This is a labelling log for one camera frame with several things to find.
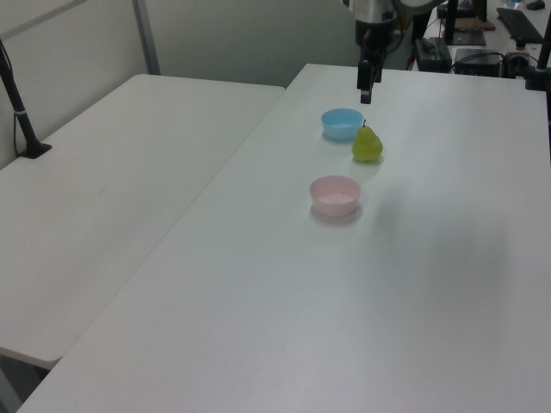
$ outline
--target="wall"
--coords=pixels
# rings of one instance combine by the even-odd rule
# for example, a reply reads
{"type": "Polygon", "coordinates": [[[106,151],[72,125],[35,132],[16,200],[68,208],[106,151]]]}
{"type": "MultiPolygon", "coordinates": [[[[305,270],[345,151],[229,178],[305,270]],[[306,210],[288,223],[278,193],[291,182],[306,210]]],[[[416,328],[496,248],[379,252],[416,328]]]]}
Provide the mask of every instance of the wall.
{"type": "MultiPolygon", "coordinates": [[[[146,73],[129,0],[87,0],[7,39],[4,45],[40,140],[128,78],[146,73]]],[[[0,86],[0,168],[15,158],[12,117],[0,86]]],[[[19,142],[21,150],[24,140],[19,142]]]]}
{"type": "Polygon", "coordinates": [[[305,63],[357,65],[339,0],[146,1],[163,75],[287,87],[305,63]]]}

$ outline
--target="green pear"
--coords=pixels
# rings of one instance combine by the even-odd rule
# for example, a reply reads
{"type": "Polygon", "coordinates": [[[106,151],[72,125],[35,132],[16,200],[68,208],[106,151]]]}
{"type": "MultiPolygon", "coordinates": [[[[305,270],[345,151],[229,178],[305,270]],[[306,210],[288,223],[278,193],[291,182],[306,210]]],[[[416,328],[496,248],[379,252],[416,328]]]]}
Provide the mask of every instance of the green pear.
{"type": "Polygon", "coordinates": [[[381,140],[369,126],[365,126],[364,120],[352,145],[352,154],[358,161],[373,162],[379,159],[381,153],[381,140]]]}

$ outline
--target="black cable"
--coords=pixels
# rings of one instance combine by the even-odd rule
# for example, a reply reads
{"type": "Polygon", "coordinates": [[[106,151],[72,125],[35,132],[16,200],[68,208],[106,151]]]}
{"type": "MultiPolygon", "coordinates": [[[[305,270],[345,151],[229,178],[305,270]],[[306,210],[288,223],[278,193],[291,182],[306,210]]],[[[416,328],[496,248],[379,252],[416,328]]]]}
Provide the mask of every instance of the black cable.
{"type": "Polygon", "coordinates": [[[402,44],[402,40],[404,39],[404,32],[405,32],[404,23],[402,22],[402,18],[399,15],[398,7],[396,6],[396,1],[395,0],[390,0],[390,3],[393,4],[394,11],[396,12],[396,16],[398,17],[399,39],[398,39],[398,43],[396,43],[396,46],[393,47],[390,51],[388,51],[387,54],[390,54],[390,53],[395,52],[396,50],[398,50],[399,45],[402,44]]]}
{"type": "Polygon", "coordinates": [[[465,62],[468,62],[469,60],[473,60],[473,59],[476,59],[476,58],[481,58],[483,56],[494,56],[494,55],[495,56],[501,56],[502,61],[503,61],[503,59],[505,59],[505,55],[500,53],[500,52],[488,52],[488,53],[474,54],[472,56],[466,56],[463,59],[457,60],[455,63],[453,63],[451,65],[451,69],[453,69],[455,71],[455,67],[460,63],[465,63],[465,62]]]}
{"type": "Polygon", "coordinates": [[[427,28],[429,28],[429,27],[432,26],[434,23],[436,23],[436,20],[438,20],[438,17],[437,17],[436,19],[434,19],[434,20],[432,21],[432,23],[430,23],[430,24],[427,26],[427,28]]]}
{"type": "Polygon", "coordinates": [[[17,151],[17,141],[15,140],[17,136],[17,116],[14,114],[14,150],[15,150],[15,156],[19,157],[20,153],[17,151]]]}

